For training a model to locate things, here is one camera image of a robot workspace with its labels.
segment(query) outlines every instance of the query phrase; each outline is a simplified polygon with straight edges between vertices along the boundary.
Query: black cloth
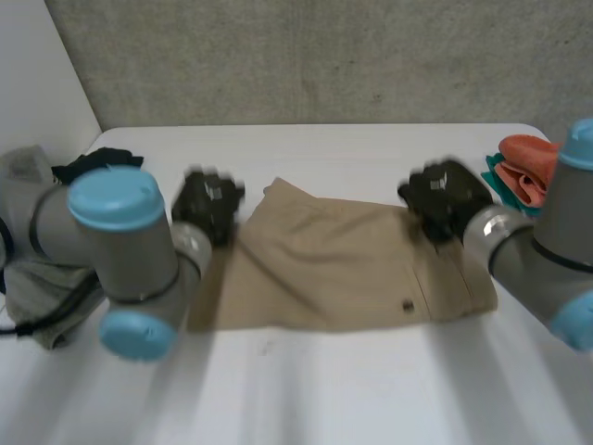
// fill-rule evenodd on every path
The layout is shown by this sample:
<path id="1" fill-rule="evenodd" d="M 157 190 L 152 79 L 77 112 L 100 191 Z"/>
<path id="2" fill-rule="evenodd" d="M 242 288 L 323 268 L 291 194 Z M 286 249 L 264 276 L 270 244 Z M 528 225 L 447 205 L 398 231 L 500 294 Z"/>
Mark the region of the black cloth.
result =
<path id="1" fill-rule="evenodd" d="M 139 168 L 144 160 L 128 150 L 103 147 L 89 155 L 80 155 L 68 165 L 52 167 L 52 173 L 62 184 L 70 185 L 76 178 L 91 170 L 106 168 L 107 165 L 131 165 Z"/>
<path id="2" fill-rule="evenodd" d="M 463 239 L 470 220 L 492 205 L 488 189 L 460 162 L 448 159 L 413 172 L 397 190 L 433 244 Z"/>

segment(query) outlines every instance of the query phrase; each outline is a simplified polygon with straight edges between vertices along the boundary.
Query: white table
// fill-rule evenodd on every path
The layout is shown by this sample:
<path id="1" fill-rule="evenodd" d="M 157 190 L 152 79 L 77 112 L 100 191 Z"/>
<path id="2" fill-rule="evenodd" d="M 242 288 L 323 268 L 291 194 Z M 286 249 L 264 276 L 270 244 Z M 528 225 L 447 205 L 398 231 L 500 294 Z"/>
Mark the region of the white table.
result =
<path id="1" fill-rule="evenodd" d="M 102 134 L 145 156 L 168 205 L 189 165 L 246 183 L 244 219 L 275 176 L 321 197 L 397 204 L 413 168 L 446 155 L 481 171 L 520 124 L 127 128 Z M 444 325 L 321 335 L 182 334 L 165 362 L 98 344 L 105 308 L 48 354 L 0 342 L 0 444 L 586 444 L 593 365 L 498 288 L 496 313 Z"/>

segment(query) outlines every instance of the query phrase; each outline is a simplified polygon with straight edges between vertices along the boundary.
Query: gray robot arm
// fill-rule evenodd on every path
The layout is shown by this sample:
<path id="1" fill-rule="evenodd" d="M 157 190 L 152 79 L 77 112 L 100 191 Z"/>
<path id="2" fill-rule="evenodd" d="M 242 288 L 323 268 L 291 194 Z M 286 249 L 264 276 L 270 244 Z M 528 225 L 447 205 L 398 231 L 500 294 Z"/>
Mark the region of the gray robot arm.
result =
<path id="1" fill-rule="evenodd" d="M 482 210 L 463 236 L 466 251 L 550 332 L 576 350 L 593 348 L 593 273 L 543 253 L 536 227 L 501 206 Z"/>
<path id="2" fill-rule="evenodd" d="M 494 205 L 455 160 L 413 172 L 398 192 L 433 243 L 458 237 L 552 334 L 593 350 L 593 120 L 569 132 L 536 221 Z"/>
<path id="3" fill-rule="evenodd" d="M 164 356 L 208 267 L 208 230 L 169 226 L 156 181 L 137 169 L 97 170 L 69 189 L 1 181 L 3 264 L 38 258 L 93 267 L 110 302 L 102 343 L 127 359 Z"/>

